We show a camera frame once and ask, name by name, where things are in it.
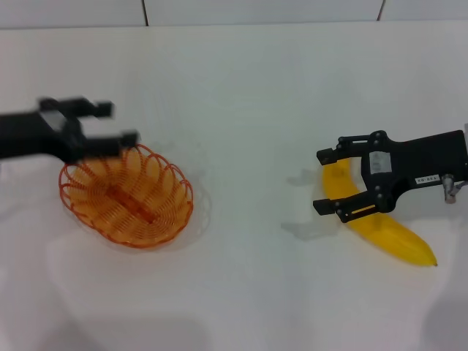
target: yellow banana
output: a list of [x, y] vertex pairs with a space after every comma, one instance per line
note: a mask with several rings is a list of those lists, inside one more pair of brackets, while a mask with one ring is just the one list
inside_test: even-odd
[[[352, 181], [348, 159], [324, 166], [322, 182], [325, 194], [331, 200], [359, 193]], [[429, 245], [387, 214], [372, 214], [348, 222], [347, 225], [383, 251], [408, 263], [437, 265]]]

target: orange wire basket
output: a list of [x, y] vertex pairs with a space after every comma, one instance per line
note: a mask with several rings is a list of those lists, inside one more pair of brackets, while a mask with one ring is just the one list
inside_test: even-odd
[[120, 159], [65, 165], [60, 198], [76, 217], [117, 244], [148, 248], [173, 240], [193, 212], [179, 168], [141, 144]]

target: white sticker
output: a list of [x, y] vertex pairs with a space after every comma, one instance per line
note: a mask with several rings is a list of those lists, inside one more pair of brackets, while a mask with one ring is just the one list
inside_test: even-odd
[[421, 177], [415, 179], [416, 184], [425, 184], [425, 183], [432, 183], [433, 181], [440, 181], [440, 177], [438, 174], [428, 175], [427, 177]]
[[391, 173], [392, 161], [390, 153], [383, 151], [373, 151], [369, 153], [369, 166], [371, 174]]

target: label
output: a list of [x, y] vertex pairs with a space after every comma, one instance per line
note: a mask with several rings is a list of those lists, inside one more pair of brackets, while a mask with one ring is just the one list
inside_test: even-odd
[[428, 175], [427, 177], [421, 177], [415, 179], [416, 184], [425, 184], [425, 183], [432, 183], [433, 181], [440, 181], [440, 177], [438, 174]]
[[57, 110], [42, 111], [40, 114], [44, 121], [49, 125], [49, 127], [55, 130], [56, 132], [61, 131], [61, 129], [65, 125], [65, 122], [67, 122], [65, 116]]
[[372, 151], [369, 153], [369, 162], [371, 174], [391, 173], [392, 171], [392, 161], [389, 152]]

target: white surface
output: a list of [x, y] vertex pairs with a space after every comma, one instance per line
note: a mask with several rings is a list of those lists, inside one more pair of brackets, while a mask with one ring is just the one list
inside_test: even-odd
[[145, 0], [151, 26], [376, 20], [381, 0]]
[[466, 20], [465, 0], [387, 0], [382, 20]]
[[141, 0], [0, 1], [0, 28], [144, 25]]
[[315, 152], [337, 137], [463, 128], [468, 23], [4, 31], [0, 46], [3, 111], [111, 99], [115, 126], [195, 188], [181, 237], [136, 252], [62, 210], [60, 162], [4, 163], [0, 350], [465, 350], [468, 192], [410, 192], [392, 213], [437, 268], [311, 204]]

